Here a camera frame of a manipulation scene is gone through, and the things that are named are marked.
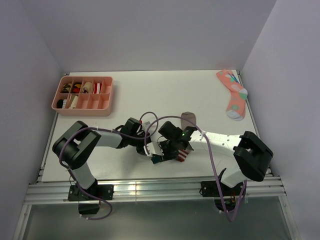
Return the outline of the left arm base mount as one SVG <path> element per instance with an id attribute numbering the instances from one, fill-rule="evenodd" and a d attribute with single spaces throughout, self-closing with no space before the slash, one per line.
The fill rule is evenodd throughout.
<path id="1" fill-rule="evenodd" d="M 109 203 L 113 199 L 114 185 L 113 184 L 93 184 L 89 189 L 81 190 L 75 184 L 69 187 L 67 196 L 68 202 L 78 202 L 78 212 L 82 217 L 88 219 L 102 219 L 103 217 L 96 217 L 102 208 L 102 204 L 109 207 L 109 212 L 104 218 L 109 217 L 113 211 L 112 205 Z"/>

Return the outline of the rolled black white sock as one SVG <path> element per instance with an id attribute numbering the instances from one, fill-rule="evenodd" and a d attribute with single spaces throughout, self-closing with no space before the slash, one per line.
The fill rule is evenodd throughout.
<path id="1" fill-rule="evenodd" d="M 64 109 L 67 104 L 67 99 L 59 99 L 56 103 L 56 108 L 57 109 Z"/>

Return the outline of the rolled red white sock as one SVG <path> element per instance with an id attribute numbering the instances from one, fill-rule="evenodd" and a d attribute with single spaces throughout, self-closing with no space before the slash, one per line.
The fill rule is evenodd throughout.
<path id="1" fill-rule="evenodd" d="M 100 92 L 101 92 L 101 87 L 102 87 L 102 83 L 101 83 L 101 82 L 96 82 L 96 83 L 94 84 L 93 94 L 100 94 Z"/>

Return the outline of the rolled dark red sock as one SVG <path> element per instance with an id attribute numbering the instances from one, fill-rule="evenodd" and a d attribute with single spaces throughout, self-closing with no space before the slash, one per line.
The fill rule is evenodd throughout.
<path id="1" fill-rule="evenodd" d="M 81 86 L 82 86 L 81 82 L 75 82 L 72 86 L 71 93 L 72 94 L 79 94 L 81 91 Z"/>

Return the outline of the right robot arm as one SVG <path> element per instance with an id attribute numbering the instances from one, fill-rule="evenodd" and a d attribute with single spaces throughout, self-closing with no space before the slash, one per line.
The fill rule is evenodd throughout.
<path id="1" fill-rule="evenodd" d="M 234 158 L 233 163 L 222 165 L 216 183 L 216 189 L 222 195 L 229 194 L 245 180 L 262 182 L 274 156 L 271 149 L 251 131 L 241 135 L 225 135 L 201 131 L 194 126 L 181 129 L 167 121 L 158 132 L 165 138 L 159 143 L 165 161 L 178 156 L 178 151 L 187 149 L 211 151 Z"/>

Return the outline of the aluminium rail frame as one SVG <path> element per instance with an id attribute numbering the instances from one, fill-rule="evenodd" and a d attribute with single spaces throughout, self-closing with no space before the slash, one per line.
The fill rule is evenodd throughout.
<path id="1" fill-rule="evenodd" d="M 88 72 L 112 77 L 112 112 L 84 117 L 92 126 L 111 128 L 128 117 L 155 117 L 194 112 L 202 129 L 221 134 L 257 131 L 249 108 L 242 121 L 225 108 L 228 90 L 215 70 Z M 262 182 L 247 183 L 246 198 L 234 222 L 219 213 L 213 199 L 199 194 L 201 181 L 213 178 L 207 152 L 191 154 L 185 163 L 158 165 L 135 157 L 132 149 L 96 149 L 89 159 L 93 174 L 114 185 L 112 215 L 81 219 L 75 202 L 67 202 L 67 174 L 51 150 L 75 118 L 57 115 L 51 128 L 38 182 L 28 186 L 16 240 L 299 240 L 298 227 L 283 182 L 272 170 Z"/>

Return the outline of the pink patterned sock pair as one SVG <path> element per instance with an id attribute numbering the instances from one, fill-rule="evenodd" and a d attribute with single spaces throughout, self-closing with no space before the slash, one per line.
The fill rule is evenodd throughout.
<path id="1" fill-rule="evenodd" d="M 216 76 L 230 92 L 230 100 L 226 108 L 227 116 L 235 121 L 242 121 L 246 115 L 248 91 L 231 70 L 220 70 Z"/>

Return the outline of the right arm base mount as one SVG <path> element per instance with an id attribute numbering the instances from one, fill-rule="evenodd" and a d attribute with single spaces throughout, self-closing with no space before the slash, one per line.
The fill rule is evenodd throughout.
<path id="1" fill-rule="evenodd" d="M 220 200 L 220 195 L 218 191 L 218 187 L 215 180 L 210 181 L 201 181 L 201 188 L 199 190 L 199 194 L 202 197 L 213 197 L 217 198 L 214 201 L 215 206 L 221 210 L 223 210 L 222 201 Z M 240 195 L 241 190 L 243 188 L 243 183 L 238 183 L 235 187 L 229 188 L 224 184 L 220 184 L 222 195 L 224 197 L 224 204 L 228 211 L 232 211 L 236 207 L 236 197 Z"/>

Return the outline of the taupe sock red striped cuff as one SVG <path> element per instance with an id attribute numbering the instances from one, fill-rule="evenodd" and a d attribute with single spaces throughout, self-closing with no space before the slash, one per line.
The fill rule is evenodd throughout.
<path id="1" fill-rule="evenodd" d="M 181 114 L 180 124 L 181 129 L 184 130 L 186 127 L 193 127 L 193 124 L 197 123 L 197 119 L 194 113 L 192 112 L 183 112 Z M 187 158 L 187 156 L 192 152 L 191 149 L 179 149 L 178 150 L 178 156 L 177 161 L 184 162 Z"/>

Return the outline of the rolled tan pink sock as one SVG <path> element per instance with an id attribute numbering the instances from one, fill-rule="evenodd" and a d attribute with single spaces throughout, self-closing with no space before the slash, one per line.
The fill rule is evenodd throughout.
<path id="1" fill-rule="evenodd" d="M 91 88 L 92 88 L 92 83 L 91 82 L 86 82 L 81 90 L 82 94 L 89 94 L 91 92 Z"/>

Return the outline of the rolled beige sock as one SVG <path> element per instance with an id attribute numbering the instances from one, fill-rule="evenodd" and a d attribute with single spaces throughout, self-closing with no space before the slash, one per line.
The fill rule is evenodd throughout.
<path id="1" fill-rule="evenodd" d="M 69 98 L 69 109 L 75 109 L 78 103 L 79 96 L 71 94 Z"/>

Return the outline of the pink divided organizer tray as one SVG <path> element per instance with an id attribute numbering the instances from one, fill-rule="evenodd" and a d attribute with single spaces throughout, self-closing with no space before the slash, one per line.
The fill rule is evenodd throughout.
<path id="1" fill-rule="evenodd" d="M 71 93 L 73 84 L 82 83 L 80 93 Z M 86 82 L 91 82 L 90 93 L 82 93 L 82 88 Z M 69 93 L 61 93 L 64 84 L 71 83 Z M 102 83 L 100 94 L 93 94 L 95 83 Z M 51 108 L 62 116 L 77 117 L 106 117 L 111 114 L 113 100 L 114 80 L 110 76 L 69 76 L 60 79 Z M 76 108 L 69 109 L 70 95 L 78 95 Z M 65 108 L 58 109 L 57 101 L 67 99 Z"/>

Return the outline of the rolled brown black sock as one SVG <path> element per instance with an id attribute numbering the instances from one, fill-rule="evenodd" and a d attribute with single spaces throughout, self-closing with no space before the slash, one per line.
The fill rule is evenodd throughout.
<path id="1" fill-rule="evenodd" d="M 66 83 L 66 84 L 64 84 L 63 86 L 62 86 L 62 89 L 61 89 L 61 93 L 62 94 L 68 94 L 69 92 L 70 92 L 70 90 L 71 90 L 71 86 L 72 86 L 72 84 L 71 83 Z"/>

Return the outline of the dark green patterned sock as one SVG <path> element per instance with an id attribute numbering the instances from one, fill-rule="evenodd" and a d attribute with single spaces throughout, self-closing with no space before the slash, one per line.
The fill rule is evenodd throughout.
<path id="1" fill-rule="evenodd" d="M 156 165 L 163 162 L 163 157 L 161 155 L 153 154 L 151 157 L 151 161 L 154 165 Z"/>

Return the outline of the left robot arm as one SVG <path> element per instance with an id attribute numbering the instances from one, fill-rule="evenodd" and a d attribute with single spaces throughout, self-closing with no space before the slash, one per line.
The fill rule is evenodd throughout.
<path id="1" fill-rule="evenodd" d="M 98 195 L 98 181 L 87 164 L 94 148 L 123 149 L 132 146 L 138 154 L 144 155 L 144 137 L 147 143 L 151 142 L 147 129 L 132 117 L 116 129 L 89 127 L 78 120 L 53 144 L 52 151 L 76 180 L 80 187 L 79 194 L 86 200 L 91 200 Z"/>

